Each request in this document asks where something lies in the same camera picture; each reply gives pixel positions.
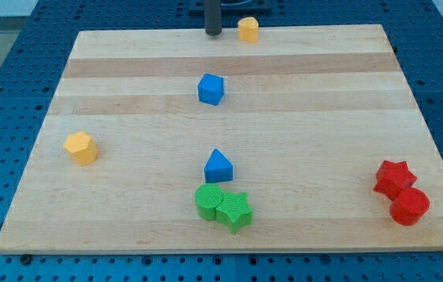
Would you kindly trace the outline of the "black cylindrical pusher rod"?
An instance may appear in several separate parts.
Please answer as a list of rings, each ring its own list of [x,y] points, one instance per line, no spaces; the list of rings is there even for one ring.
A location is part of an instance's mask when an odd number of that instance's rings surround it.
[[[204,1],[205,33],[217,36],[222,33],[222,9],[220,0]]]

